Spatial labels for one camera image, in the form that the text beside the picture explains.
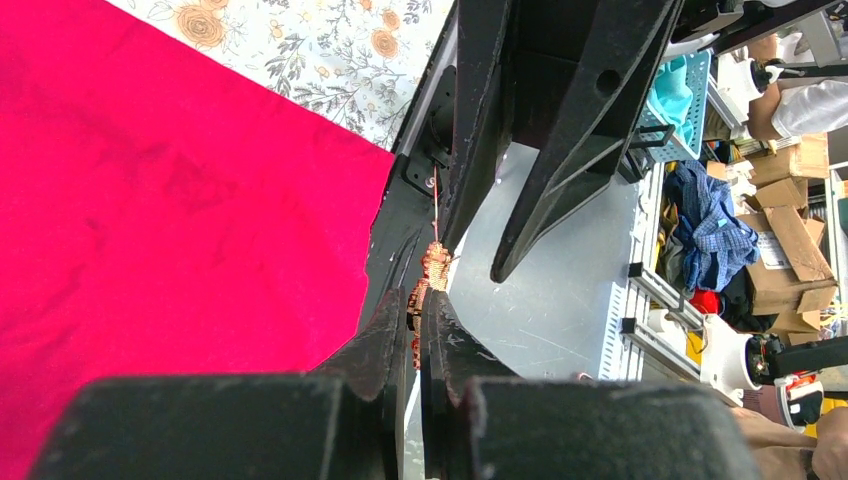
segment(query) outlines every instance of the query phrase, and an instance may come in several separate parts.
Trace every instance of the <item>cardboard box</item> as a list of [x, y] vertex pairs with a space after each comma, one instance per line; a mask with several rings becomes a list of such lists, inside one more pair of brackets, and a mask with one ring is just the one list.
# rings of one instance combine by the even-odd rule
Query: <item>cardboard box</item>
[[754, 165], [754, 185], [768, 185], [787, 177], [828, 178], [830, 158], [827, 134], [804, 135], [801, 143], [781, 148], [776, 155], [749, 159]]
[[816, 333], [789, 333], [789, 345], [801, 345], [809, 342], [818, 342], [819, 334]]
[[824, 226], [824, 220], [819, 217], [804, 219], [804, 228], [810, 235], [810, 239], [813, 241], [813, 244], [817, 247], [821, 245], [821, 241], [824, 238]]
[[707, 161], [707, 175], [718, 180], [727, 181], [727, 165], [721, 162]]
[[757, 193], [748, 198], [748, 204], [758, 211], [784, 205], [798, 210], [807, 206], [807, 199], [807, 179], [789, 177], [757, 187]]
[[[816, 310], [815, 312], [804, 313], [783, 312], [777, 316], [777, 320], [774, 321], [774, 325], [772, 325], [772, 327], [768, 330], [767, 333], [813, 333], [818, 335], [818, 331], [820, 328], [821, 323], [818, 310]], [[792, 336], [789, 335], [788, 339], [791, 342]]]
[[[812, 312], [830, 305], [836, 279], [792, 207], [764, 208], [739, 220], [757, 231], [760, 259], [746, 267], [753, 284], [753, 314]], [[815, 230], [815, 223], [808, 225]]]

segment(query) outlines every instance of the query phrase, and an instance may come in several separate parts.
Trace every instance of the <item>metal shelf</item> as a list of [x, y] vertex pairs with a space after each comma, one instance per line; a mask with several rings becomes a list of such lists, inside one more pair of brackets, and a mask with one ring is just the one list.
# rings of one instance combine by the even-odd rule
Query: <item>metal shelf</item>
[[[659, 225], [660, 202], [662, 201], [662, 182], [664, 164], [657, 164], [639, 184], [636, 218], [630, 232], [630, 263], [642, 262], [646, 265], [656, 263], [657, 225]], [[642, 379], [644, 352], [629, 338], [621, 335], [621, 320], [635, 318], [637, 324], [647, 323], [650, 299], [646, 291], [628, 280], [625, 288], [616, 288], [610, 302], [610, 320], [616, 322], [613, 332], [616, 347], [620, 349], [618, 369], [602, 372], [601, 379], [637, 381]]]
[[[848, 262], [846, 262], [848, 260], [848, 245], [845, 244], [845, 236], [841, 235], [842, 227], [839, 223], [839, 202], [837, 201], [838, 198], [834, 190], [835, 186], [842, 183], [842, 179], [836, 173], [836, 170], [844, 166], [843, 164], [831, 165], [830, 178], [824, 181], [825, 205], [827, 207], [828, 253], [830, 257], [830, 268], [833, 270], [833, 275], [838, 281], [836, 299], [834, 299], [834, 302], [837, 304], [848, 300], [845, 292], [846, 280], [848, 280]], [[840, 335], [848, 334], [848, 328], [846, 327], [848, 325], [843, 321]]]
[[730, 127], [731, 132], [744, 128], [748, 121], [748, 114], [743, 112], [733, 101], [719, 92], [716, 80], [710, 75], [707, 81], [707, 100], [715, 108], [724, 123]]
[[813, 52], [816, 65], [826, 67], [842, 60], [839, 39], [833, 35], [830, 19], [825, 12], [810, 15], [798, 22], [796, 27], [810, 44], [810, 51]]

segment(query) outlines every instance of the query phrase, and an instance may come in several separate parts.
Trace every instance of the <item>orange flower pattern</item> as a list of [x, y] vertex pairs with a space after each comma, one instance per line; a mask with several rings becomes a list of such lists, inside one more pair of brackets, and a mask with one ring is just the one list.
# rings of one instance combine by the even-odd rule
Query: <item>orange flower pattern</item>
[[453, 0], [107, 0], [391, 148]]
[[381, 57], [395, 58], [397, 56], [397, 40], [391, 32], [374, 30], [371, 35], [371, 45], [374, 46], [374, 51]]
[[393, 10], [383, 12], [383, 25], [391, 31], [400, 28], [400, 17]]
[[197, 47], [217, 47], [224, 41], [224, 25], [200, 5], [180, 8], [177, 25], [185, 38]]

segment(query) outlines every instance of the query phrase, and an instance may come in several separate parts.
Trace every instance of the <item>red cloth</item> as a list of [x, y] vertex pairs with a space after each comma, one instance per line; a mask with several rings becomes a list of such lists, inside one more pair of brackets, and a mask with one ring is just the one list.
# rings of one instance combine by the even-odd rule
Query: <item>red cloth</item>
[[695, 295], [689, 300], [701, 313], [719, 313], [721, 311], [721, 300], [716, 292], [696, 288]]
[[85, 383], [314, 367], [389, 153], [101, 0], [0, 15], [0, 478]]

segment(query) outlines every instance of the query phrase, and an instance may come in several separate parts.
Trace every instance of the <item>clothing pile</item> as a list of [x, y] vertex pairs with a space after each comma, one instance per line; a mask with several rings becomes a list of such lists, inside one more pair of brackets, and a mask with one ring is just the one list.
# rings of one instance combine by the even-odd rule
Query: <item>clothing pile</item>
[[739, 332], [762, 333], [770, 329], [777, 315], [754, 315], [751, 303], [751, 277], [743, 268], [730, 279], [730, 283], [719, 293], [721, 308], [719, 316]]
[[719, 292], [759, 259], [757, 233], [733, 216], [730, 186], [707, 175], [700, 162], [678, 162], [665, 181], [679, 225], [661, 254], [666, 279], [691, 298], [695, 289]]

